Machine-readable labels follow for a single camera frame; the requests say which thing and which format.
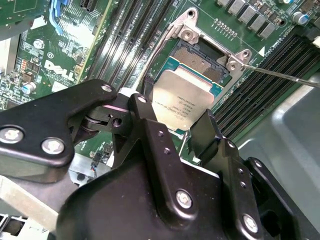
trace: silver screw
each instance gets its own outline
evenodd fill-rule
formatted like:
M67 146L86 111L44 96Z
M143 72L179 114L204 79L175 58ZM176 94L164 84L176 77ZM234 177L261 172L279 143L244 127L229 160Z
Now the silver screw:
M6 127L0 130L0 142L16 144L24 138L24 133L15 127Z
M47 154L60 154L65 150L64 143L58 138L48 138L44 140L41 144L41 148Z
M146 103L147 99L145 99L143 96L138 96L138 99L140 100L140 102Z
M245 226L253 233L258 232L258 226L256 224L256 221L249 215L243 215L243 221L245 223Z
M257 165L259 168L262 168L262 164L261 162L259 162L258 160L254 160L255 165Z
M228 140L228 144L229 144L229 146L232 147L232 148L235 148L235 147L236 147L236 146L233 144L233 142L230 141L230 140Z
M188 193L185 191L179 190L175 194L176 200L178 201L179 205L184 209L189 209L192 206L192 200Z
M112 89L111 89L111 87L110 86L108 86L108 85L103 85L103 86L101 86L101 88L104 90L104 91L106 91L106 92L112 92Z

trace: expansion slot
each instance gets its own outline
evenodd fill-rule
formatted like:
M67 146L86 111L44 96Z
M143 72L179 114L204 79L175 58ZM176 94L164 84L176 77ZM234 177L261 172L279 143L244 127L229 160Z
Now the expansion slot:
M320 55L300 36L291 33L260 66L302 77L319 61ZM224 136L236 137L294 84L271 75L252 73L214 113Z

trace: electrolytic capacitor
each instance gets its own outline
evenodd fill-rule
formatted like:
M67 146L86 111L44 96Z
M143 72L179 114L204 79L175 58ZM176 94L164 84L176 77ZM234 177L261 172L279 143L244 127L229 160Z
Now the electrolytic capacitor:
M21 91L24 93L24 94L30 94L32 92L34 92L36 90L37 86L34 82L28 82L27 84L23 85L21 87Z
M298 25L305 25L309 21L309 16L297 11L293 14L292 21Z

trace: integrated circuit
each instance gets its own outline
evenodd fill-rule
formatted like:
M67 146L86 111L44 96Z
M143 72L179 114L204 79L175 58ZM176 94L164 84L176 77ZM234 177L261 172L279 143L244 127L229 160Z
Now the integrated circuit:
M19 105L18 103L15 103L15 102L13 102L11 100L8 100L6 102L6 109L12 109L12 108L14 108L14 107L16 107L18 105Z
M273 22L277 17L278 17L278 14L277 14L276 12L273 12L273 13L271 14L271 16L269 17L269 20L270 20L271 22Z
M39 69L40 69L40 66L34 63L32 66L32 72L37 74L39 72Z
M34 64L33 64L33 62L31 62L31 61L28 61L28 62L26 63L26 69L32 70L33 66L34 66Z
M261 8L259 9L259 12L264 14L267 11L267 9L268 9L268 5L267 4L263 4L261 6Z
M221 91L216 83L169 57L149 98L159 122L173 131L187 131Z
M84 60L84 58L82 56L79 56L79 55L76 56L76 58L75 58L75 61L76 61L77 64L81 64L83 60Z

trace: chip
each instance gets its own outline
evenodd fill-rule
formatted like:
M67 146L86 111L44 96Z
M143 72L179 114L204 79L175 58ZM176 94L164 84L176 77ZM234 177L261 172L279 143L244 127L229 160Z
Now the chip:
M76 61L77 64L81 64L83 60L84 60L84 58L82 56L79 56L79 55L76 56L75 61Z
M276 12L272 13L271 16L269 17L269 20L273 22L276 18L278 17L278 14Z
M33 66L34 66L34 64L33 64L31 61L28 61L28 62L26 63L26 68L27 68L27 69L32 70Z
M6 102L6 109L12 109L12 108L14 108L14 107L16 107L18 105L19 105L18 103L15 103L15 102L13 102L11 100L8 100Z
M38 64L33 64L32 72L37 74L39 72L39 69L40 69L40 66Z

